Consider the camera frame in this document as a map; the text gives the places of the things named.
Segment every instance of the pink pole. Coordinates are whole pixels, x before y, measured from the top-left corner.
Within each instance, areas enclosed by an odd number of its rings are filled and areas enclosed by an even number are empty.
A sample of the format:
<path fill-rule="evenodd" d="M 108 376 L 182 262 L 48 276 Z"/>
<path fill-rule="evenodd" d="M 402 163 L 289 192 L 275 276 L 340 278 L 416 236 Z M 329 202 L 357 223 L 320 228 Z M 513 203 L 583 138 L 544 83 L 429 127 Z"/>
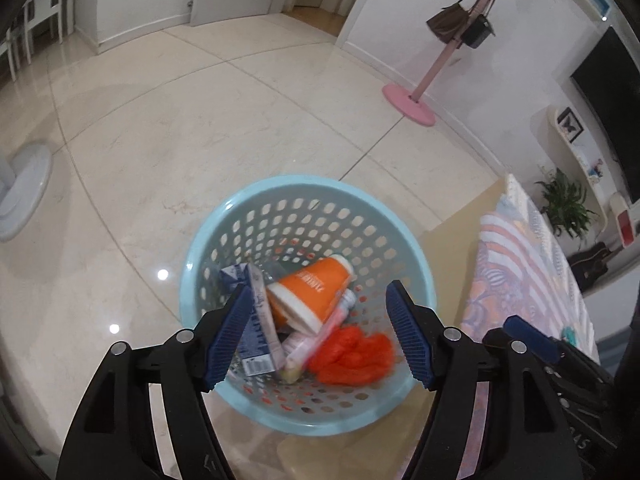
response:
<path fill-rule="evenodd" d="M 469 14 L 469 19 L 466 22 L 466 25 L 462 27 L 455 35 L 455 37 L 447 43 L 447 46 L 444 47 L 443 51 L 438 56 L 438 59 L 431 65 L 429 71 L 424 75 L 420 84 L 415 88 L 414 92 L 411 94 L 411 99 L 414 102 L 418 102 L 422 95 L 426 92 L 426 89 L 433 82 L 435 77 L 438 75 L 440 70 L 444 68 L 447 61 L 453 56 L 453 53 L 462 43 L 460 40 L 460 36 L 466 30 L 466 28 L 476 19 L 479 14 L 485 12 L 486 8 L 489 6 L 491 0 L 477 0 L 476 4 L 472 7 L 471 12 Z"/>

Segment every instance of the pink round base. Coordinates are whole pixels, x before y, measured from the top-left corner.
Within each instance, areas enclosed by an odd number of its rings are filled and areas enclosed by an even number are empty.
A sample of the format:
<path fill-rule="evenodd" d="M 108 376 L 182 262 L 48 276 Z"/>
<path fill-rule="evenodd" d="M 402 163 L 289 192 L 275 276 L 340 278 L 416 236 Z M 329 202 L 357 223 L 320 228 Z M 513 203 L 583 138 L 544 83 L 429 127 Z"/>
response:
<path fill-rule="evenodd" d="M 389 101 L 402 115 L 424 126 L 436 123 L 436 114 L 422 101 L 411 99 L 411 92 L 396 84 L 388 84 L 382 89 L 386 100 Z"/>

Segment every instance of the basket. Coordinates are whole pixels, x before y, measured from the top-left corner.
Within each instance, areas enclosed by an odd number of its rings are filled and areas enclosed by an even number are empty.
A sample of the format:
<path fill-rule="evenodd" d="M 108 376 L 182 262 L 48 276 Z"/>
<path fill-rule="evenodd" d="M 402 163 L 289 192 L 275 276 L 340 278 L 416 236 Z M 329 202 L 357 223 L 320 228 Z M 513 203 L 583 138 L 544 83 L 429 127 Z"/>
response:
<path fill-rule="evenodd" d="M 193 328 L 225 296 L 222 267 L 279 260 L 295 269 L 340 253 L 354 267 L 358 301 L 347 323 L 394 342 L 396 365 L 385 379 L 360 388 L 291 386 L 274 374 L 246 377 L 234 360 L 216 392 L 238 412 L 274 430 L 306 436 L 353 431 L 394 409 L 417 384 L 386 315 L 385 289 L 400 279 L 417 304 L 436 307 L 433 278 L 418 242 L 402 221 L 359 189 L 327 178 L 287 175 L 251 184 L 221 204 L 190 247 L 180 282 L 182 324 Z"/>

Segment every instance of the round white base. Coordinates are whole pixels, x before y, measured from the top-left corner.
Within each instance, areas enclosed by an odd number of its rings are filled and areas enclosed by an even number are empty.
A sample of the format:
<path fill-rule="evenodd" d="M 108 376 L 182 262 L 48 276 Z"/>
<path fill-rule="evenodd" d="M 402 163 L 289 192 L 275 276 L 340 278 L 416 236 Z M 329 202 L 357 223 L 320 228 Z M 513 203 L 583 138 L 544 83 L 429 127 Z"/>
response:
<path fill-rule="evenodd" d="M 42 144 L 30 144 L 14 156 L 11 166 L 15 183 L 0 190 L 0 242 L 15 237 L 40 203 L 51 175 L 51 152 Z"/>

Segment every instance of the orange paper cup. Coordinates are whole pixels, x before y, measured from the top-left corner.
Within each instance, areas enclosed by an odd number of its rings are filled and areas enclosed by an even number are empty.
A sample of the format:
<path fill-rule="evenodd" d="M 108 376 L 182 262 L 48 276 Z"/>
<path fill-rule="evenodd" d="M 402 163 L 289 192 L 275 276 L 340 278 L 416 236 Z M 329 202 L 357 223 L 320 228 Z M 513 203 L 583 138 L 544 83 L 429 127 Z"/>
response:
<path fill-rule="evenodd" d="M 267 286 L 276 322 L 307 335 L 317 335 L 354 278 L 346 258 L 332 254 Z"/>

